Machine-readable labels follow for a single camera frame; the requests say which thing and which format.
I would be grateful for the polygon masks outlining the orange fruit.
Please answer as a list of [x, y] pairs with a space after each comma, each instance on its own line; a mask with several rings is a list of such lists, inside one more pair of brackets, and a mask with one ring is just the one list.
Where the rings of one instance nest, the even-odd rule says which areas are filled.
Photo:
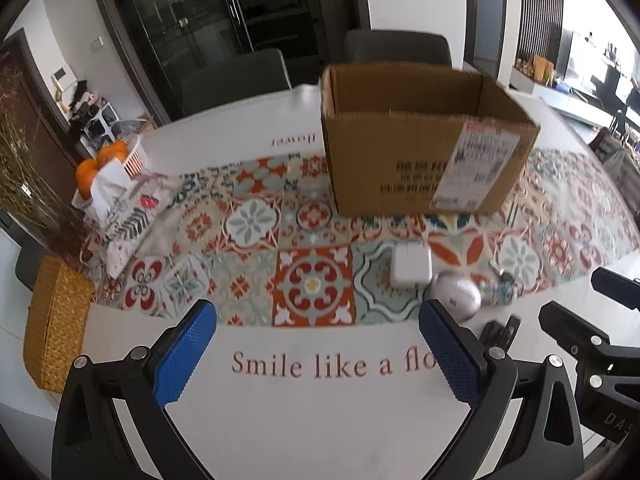
[[124, 162], [128, 157], [127, 144], [118, 140], [107, 144], [98, 151], [96, 158], [83, 160], [76, 168], [76, 182], [79, 195], [88, 200], [91, 197], [91, 185], [99, 170], [112, 160]]

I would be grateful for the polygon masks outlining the dark chair left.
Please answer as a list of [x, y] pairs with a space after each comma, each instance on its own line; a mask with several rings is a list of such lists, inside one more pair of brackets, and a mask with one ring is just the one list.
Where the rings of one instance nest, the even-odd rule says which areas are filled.
[[267, 49], [229, 58], [201, 68], [182, 83], [182, 107], [186, 116], [254, 96], [291, 90], [284, 58], [278, 49]]

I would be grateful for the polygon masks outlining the dark chair right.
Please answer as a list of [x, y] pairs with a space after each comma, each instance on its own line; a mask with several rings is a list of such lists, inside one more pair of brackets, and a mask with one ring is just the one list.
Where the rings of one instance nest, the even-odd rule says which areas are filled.
[[344, 39], [347, 63], [408, 62], [452, 67], [442, 35], [412, 30], [354, 29]]

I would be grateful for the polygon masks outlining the dark chair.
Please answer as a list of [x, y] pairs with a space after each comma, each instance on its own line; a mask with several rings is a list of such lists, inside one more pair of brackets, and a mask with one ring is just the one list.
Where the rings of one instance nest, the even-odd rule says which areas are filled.
[[412, 30], [354, 29], [344, 39], [347, 63], [408, 62], [452, 67], [442, 35]]
[[182, 83], [182, 107], [186, 116], [254, 96], [291, 90], [284, 58], [278, 49], [267, 49], [229, 58], [201, 68]]

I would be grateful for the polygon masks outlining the white fruit basket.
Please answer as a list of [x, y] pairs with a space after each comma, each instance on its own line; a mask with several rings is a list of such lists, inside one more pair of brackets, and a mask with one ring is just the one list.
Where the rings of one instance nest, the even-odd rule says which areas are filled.
[[133, 179], [140, 176], [148, 166], [148, 158], [142, 146], [142, 136], [137, 133], [125, 136], [123, 139], [117, 140], [115, 146], [121, 151], [126, 151], [126, 158], [122, 161], [122, 166], [128, 177]]

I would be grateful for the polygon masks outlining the brown cardboard box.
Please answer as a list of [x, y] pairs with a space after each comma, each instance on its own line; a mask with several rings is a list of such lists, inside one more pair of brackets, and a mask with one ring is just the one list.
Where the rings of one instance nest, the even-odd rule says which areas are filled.
[[330, 65], [324, 150], [347, 217], [493, 214], [539, 127], [491, 78], [416, 63]]

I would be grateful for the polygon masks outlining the white tv console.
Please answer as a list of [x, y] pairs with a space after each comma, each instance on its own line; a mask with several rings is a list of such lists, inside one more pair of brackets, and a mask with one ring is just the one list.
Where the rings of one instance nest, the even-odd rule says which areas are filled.
[[603, 128], [612, 124], [613, 117], [604, 110], [588, 104], [574, 94], [563, 93], [553, 88], [545, 87], [542, 84], [537, 84], [515, 67], [512, 68], [510, 86], [535, 98], [542, 99], [561, 115], [582, 122], [585, 125]]

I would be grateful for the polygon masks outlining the yellow woven basket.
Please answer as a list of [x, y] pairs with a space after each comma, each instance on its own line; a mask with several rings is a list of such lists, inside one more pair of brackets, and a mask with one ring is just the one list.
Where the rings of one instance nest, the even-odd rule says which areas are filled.
[[64, 260], [47, 256], [32, 291], [23, 344], [27, 373], [40, 389], [61, 393], [81, 354], [93, 284]]

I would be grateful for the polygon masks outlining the white power adapter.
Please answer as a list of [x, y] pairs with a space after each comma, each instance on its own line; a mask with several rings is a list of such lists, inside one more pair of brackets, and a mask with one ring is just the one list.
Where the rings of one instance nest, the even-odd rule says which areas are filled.
[[393, 287], [426, 287], [432, 279], [431, 248], [417, 242], [398, 244], [393, 248], [390, 263], [390, 284]]

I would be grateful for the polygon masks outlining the colourful patterned table runner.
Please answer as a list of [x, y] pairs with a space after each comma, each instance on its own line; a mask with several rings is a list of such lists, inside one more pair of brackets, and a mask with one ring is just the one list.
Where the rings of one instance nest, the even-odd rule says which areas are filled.
[[591, 156], [537, 148], [495, 214], [345, 217], [321, 156], [287, 154], [184, 174], [172, 203], [117, 278], [100, 260], [96, 301], [180, 318], [198, 298], [228, 325], [333, 327], [413, 318], [423, 287], [390, 284], [398, 244], [431, 248], [433, 270], [501, 283], [516, 296], [573, 281], [639, 246]]

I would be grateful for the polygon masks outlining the dark glass cabinet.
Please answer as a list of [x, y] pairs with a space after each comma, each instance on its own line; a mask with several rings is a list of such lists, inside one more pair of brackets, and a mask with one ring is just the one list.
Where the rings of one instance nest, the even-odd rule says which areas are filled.
[[228, 58], [277, 49], [291, 84], [315, 84], [345, 58], [344, 37], [371, 25], [367, 0], [96, 0], [146, 109], [186, 114], [183, 81]]

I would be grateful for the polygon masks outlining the silver oval mouse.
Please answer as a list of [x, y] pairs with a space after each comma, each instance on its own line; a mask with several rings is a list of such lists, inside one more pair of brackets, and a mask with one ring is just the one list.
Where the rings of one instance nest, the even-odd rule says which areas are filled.
[[457, 321], [465, 322], [477, 314], [482, 306], [482, 295], [467, 275], [445, 270], [434, 277], [430, 286], [431, 296], [437, 299]]

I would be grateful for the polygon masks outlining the patterned fabric tissue pouch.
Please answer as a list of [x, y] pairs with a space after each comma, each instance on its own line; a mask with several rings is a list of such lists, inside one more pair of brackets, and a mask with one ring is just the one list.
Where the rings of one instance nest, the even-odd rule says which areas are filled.
[[117, 158], [82, 175], [72, 205], [84, 214], [88, 248], [108, 276], [122, 274], [180, 186], [178, 177], [146, 170], [131, 177]]

